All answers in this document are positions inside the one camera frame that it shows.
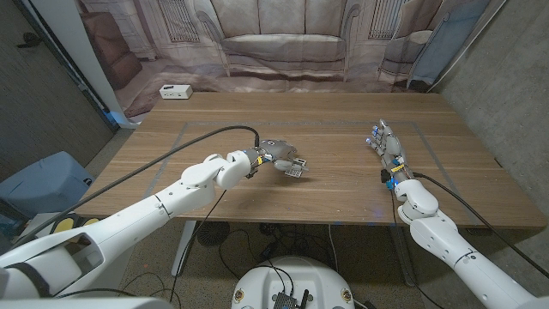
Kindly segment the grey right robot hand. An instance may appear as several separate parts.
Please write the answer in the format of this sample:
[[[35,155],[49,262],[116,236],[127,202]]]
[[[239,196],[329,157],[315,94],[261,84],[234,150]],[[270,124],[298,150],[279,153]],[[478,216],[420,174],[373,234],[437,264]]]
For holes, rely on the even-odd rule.
[[[371,137],[367,137],[365,142],[380,156],[383,167],[381,182],[389,190],[413,178],[413,172],[407,164],[406,151],[385,120],[381,118],[379,125],[372,127]]]

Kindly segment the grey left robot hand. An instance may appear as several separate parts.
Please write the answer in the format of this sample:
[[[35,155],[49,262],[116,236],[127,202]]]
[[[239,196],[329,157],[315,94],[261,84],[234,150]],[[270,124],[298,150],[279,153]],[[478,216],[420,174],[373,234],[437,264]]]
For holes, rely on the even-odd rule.
[[[259,145],[244,151],[250,160],[251,178],[257,168],[264,163],[272,163],[274,168],[285,173],[286,176],[300,178],[303,171],[308,171],[306,160],[297,158],[297,149],[290,143],[283,140],[266,139],[259,142]]]

